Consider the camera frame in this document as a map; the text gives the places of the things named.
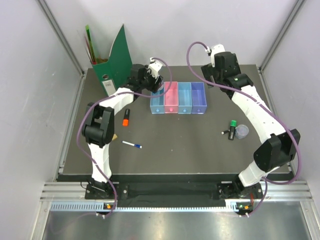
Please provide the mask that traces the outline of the small cork block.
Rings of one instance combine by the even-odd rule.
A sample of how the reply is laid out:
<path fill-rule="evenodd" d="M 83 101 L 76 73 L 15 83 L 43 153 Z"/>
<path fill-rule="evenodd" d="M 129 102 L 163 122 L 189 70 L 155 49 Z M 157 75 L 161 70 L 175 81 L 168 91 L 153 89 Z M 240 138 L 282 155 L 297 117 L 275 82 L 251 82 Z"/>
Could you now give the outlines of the small cork block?
<path fill-rule="evenodd" d="M 114 140 L 116 140 L 117 138 L 118 138 L 118 136 L 117 136 L 116 134 L 114 134 L 112 140 L 114 141 Z"/>

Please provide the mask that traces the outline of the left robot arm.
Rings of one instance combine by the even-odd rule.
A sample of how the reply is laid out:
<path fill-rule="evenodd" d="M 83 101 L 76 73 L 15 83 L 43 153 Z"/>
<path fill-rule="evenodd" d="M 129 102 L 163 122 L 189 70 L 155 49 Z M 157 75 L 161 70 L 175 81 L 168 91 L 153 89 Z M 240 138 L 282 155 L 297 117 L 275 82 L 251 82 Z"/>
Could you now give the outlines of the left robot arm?
<path fill-rule="evenodd" d="M 97 104 L 91 110 L 81 129 L 90 150 L 92 162 L 92 175 L 94 181 L 99 182 L 96 192 L 102 198 L 109 198 L 114 191 L 111 183 L 107 182 L 112 176 L 109 161 L 109 145 L 115 133 L 115 115 L 125 106 L 133 103 L 138 97 L 133 93 L 141 94 L 146 89 L 156 93 L 163 77 L 159 71 L 163 64 L 158 60 L 149 65 L 134 64 L 130 76 L 120 85 L 112 98 Z"/>

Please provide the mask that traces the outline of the teal blue drawer box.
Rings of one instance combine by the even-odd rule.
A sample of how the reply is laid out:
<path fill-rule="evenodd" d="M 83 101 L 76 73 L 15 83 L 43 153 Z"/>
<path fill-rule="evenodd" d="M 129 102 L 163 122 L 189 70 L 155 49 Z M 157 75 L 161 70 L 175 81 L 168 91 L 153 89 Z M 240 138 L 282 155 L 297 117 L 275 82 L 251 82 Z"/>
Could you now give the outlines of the teal blue drawer box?
<path fill-rule="evenodd" d="M 191 114 L 192 112 L 192 87 L 190 82 L 178 83 L 178 114 Z"/>

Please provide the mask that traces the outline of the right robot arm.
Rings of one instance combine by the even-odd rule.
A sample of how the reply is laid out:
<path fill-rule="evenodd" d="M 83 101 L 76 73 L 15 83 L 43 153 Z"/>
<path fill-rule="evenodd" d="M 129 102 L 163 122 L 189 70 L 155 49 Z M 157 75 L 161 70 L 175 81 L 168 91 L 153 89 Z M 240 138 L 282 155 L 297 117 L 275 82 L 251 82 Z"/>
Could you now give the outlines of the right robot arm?
<path fill-rule="evenodd" d="M 213 49 L 209 55 L 211 63 L 201 67 L 205 80 L 218 85 L 242 110 L 261 142 L 253 153 L 253 161 L 234 181 L 234 194 L 245 198 L 261 178 L 295 158 L 301 135 L 296 129 L 287 132 L 279 123 L 259 96 L 253 81 L 241 72 L 236 54 Z"/>

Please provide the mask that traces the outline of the orange highlighter marker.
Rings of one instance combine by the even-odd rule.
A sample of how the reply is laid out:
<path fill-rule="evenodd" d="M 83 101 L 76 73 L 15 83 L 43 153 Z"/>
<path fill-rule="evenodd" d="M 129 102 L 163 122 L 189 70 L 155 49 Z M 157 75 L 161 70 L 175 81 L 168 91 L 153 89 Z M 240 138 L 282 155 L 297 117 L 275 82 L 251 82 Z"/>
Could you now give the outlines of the orange highlighter marker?
<path fill-rule="evenodd" d="M 129 119 L 130 119 L 130 109 L 126 109 L 124 111 L 124 116 L 123 116 L 123 121 L 122 121 L 122 125 L 124 127 L 127 127 L 129 125 Z"/>

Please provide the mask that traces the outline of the purple drawer box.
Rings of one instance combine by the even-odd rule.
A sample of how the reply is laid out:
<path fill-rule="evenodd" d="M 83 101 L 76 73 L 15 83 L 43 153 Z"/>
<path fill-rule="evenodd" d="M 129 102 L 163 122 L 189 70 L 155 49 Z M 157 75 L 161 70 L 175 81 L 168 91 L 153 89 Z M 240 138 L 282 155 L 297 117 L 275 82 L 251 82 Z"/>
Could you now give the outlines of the purple drawer box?
<path fill-rule="evenodd" d="M 204 114 L 207 110 L 205 85 L 203 82 L 191 82 L 192 114 Z"/>

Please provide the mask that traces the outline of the green highlighter marker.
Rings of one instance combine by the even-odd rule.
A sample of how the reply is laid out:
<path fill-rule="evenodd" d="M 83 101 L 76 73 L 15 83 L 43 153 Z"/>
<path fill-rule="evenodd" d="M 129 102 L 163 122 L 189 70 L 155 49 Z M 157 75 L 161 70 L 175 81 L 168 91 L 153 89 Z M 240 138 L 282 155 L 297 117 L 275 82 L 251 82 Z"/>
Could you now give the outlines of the green highlighter marker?
<path fill-rule="evenodd" d="M 235 132 L 236 132 L 236 126 L 237 126 L 237 121 L 236 120 L 232 120 L 230 122 L 229 133 L 228 133 L 228 139 L 231 140 L 231 141 L 234 140 Z"/>

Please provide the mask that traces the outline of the green lever arch binder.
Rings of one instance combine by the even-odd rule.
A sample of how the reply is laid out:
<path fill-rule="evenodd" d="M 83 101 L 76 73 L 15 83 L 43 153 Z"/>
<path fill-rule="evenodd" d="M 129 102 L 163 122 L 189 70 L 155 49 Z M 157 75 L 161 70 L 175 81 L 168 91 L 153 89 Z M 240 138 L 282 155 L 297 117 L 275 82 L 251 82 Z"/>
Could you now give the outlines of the green lever arch binder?
<path fill-rule="evenodd" d="M 133 65 L 125 26 L 122 25 L 119 29 L 107 58 L 102 58 L 95 52 L 93 36 L 88 25 L 85 26 L 84 40 L 87 55 L 100 85 L 107 96 L 114 94 L 127 80 Z"/>

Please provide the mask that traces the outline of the light blue drawer box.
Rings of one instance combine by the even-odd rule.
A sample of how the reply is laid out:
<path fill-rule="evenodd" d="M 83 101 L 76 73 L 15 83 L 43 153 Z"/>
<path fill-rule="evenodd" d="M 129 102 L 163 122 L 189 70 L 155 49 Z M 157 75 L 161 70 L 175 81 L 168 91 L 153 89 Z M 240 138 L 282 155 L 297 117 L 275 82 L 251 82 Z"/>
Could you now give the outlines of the light blue drawer box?
<path fill-rule="evenodd" d="M 152 114 L 165 113 L 164 96 L 162 95 L 164 91 L 165 89 L 162 85 L 156 93 L 151 92 L 152 98 L 150 99 L 149 107 Z"/>

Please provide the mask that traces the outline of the pink drawer box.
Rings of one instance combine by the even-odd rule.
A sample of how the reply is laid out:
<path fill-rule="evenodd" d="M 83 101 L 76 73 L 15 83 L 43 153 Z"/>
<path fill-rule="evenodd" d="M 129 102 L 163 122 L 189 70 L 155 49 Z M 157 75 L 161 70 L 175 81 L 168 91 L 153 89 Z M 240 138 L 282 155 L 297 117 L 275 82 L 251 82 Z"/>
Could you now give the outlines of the pink drawer box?
<path fill-rule="evenodd" d="M 164 83 L 164 90 L 166 91 L 170 85 L 170 82 Z M 178 82 L 171 82 L 170 88 L 164 95 L 164 113 L 175 114 L 179 109 L 179 95 L 178 95 Z"/>

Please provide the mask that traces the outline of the clear round clip container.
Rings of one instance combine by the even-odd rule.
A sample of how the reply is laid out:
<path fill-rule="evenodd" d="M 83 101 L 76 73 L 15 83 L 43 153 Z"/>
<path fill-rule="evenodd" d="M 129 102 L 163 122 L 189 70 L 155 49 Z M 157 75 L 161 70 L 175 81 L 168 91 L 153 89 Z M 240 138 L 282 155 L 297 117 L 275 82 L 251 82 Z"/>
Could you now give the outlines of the clear round clip container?
<path fill-rule="evenodd" d="M 240 124 L 235 128 L 235 137 L 237 139 L 244 139 L 249 134 L 249 128 L 244 125 Z"/>

